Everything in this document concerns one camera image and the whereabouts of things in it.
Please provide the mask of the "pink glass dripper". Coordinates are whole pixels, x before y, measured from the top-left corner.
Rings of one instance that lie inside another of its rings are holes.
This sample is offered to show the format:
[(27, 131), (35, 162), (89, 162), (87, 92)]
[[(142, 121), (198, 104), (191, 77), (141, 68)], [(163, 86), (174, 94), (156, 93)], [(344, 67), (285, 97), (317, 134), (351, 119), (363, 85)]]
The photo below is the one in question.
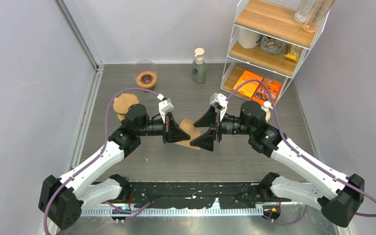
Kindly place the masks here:
[(152, 71), (156, 75), (158, 73), (157, 67), (156, 67), (156, 65), (153, 62), (151, 62), (149, 60), (141, 60), (141, 61), (138, 61), (133, 66), (132, 72), (133, 72), (134, 79), (136, 80), (137, 76), (141, 72), (144, 72), (144, 71)]

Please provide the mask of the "small wooden ring holder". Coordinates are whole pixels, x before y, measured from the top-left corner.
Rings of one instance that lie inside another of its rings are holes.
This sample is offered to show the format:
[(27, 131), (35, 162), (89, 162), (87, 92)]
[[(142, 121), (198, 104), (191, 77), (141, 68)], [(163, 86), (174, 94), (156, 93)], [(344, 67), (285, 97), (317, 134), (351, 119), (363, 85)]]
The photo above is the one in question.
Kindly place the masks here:
[(136, 78), (137, 85), (139, 87), (143, 85), (156, 85), (157, 75), (152, 71), (141, 72)]

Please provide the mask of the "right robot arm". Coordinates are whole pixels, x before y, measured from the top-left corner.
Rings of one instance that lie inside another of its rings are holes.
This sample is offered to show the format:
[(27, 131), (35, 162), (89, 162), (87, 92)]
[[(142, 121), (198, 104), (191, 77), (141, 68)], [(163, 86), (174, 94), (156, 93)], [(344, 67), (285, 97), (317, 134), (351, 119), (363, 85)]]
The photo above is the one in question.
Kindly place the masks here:
[(223, 114), (215, 102), (193, 125), (207, 127), (208, 131), (190, 142), (190, 145), (213, 151), (215, 141), (222, 135), (248, 135), (252, 148), (289, 167), (309, 181), (304, 184), (289, 180), (277, 173), (268, 173), (261, 181), (260, 195), (266, 201), (287, 198), (319, 210), (322, 215), (339, 227), (347, 227), (364, 196), (357, 189), (364, 189), (365, 181), (358, 174), (347, 176), (328, 167), (299, 148), (279, 129), (268, 124), (267, 115), (272, 105), (269, 101), (262, 106), (245, 101), (240, 116)]

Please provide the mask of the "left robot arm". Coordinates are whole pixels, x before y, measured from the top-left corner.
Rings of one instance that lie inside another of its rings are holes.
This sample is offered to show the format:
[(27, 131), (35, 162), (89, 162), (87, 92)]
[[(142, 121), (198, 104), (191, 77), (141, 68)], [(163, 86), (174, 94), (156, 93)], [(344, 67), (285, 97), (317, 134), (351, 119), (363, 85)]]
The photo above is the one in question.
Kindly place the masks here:
[(45, 232), (51, 220), (60, 230), (71, 227), (82, 212), (109, 200), (124, 203), (131, 198), (131, 184), (118, 174), (97, 185), (93, 182), (106, 170), (128, 157), (142, 136), (162, 136), (165, 143), (186, 141), (189, 134), (174, 120), (170, 99), (159, 103), (160, 119), (150, 119), (146, 107), (134, 104), (121, 126), (105, 139), (102, 147), (86, 161), (60, 177), (48, 176), (41, 189), (38, 208), (44, 213)]

